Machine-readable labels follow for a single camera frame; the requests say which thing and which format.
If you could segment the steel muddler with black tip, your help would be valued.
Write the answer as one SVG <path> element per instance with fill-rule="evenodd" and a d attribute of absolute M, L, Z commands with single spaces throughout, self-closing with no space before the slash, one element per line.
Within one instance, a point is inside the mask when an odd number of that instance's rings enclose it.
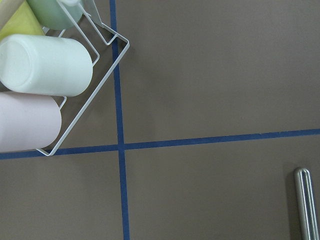
<path fill-rule="evenodd" d="M 301 237 L 303 240 L 319 240 L 319 224 L 310 171 L 305 167 L 296 168 L 294 181 Z"/>

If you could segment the white plastic cup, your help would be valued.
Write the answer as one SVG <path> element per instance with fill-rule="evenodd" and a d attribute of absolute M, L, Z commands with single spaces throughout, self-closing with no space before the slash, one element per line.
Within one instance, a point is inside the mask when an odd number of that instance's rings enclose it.
<path fill-rule="evenodd" d="M 93 77 L 93 62 L 77 40 L 12 34 L 0 42 L 0 81 L 18 93 L 75 97 Z"/>

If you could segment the pink plastic cup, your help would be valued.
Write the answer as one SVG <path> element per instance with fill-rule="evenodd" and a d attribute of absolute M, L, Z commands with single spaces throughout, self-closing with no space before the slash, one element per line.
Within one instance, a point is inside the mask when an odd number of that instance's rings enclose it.
<path fill-rule="evenodd" d="M 39 149 L 59 135 L 62 116 L 48 95 L 0 93 L 0 152 Z"/>

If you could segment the green plastic cup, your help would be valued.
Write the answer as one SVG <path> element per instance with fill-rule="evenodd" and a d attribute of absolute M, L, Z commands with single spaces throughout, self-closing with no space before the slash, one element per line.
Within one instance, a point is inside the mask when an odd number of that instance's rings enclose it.
<path fill-rule="evenodd" d="M 61 0 L 75 22 L 82 17 L 82 11 L 78 4 L 83 5 L 82 0 Z M 74 26 L 73 22 L 63 11 L 57 0 L 27 0 L 38 22 L 52 30 L 63 30 Z"/>

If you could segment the yellow plastic cup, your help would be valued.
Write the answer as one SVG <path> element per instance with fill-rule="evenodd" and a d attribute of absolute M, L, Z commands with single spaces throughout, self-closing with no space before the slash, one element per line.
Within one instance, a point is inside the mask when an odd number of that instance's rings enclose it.
<path fill-rule="evenodd" d="M 0 40 L 13 34 L 45 35 L 42 26 L 25 0 L 0 30 Z"/>

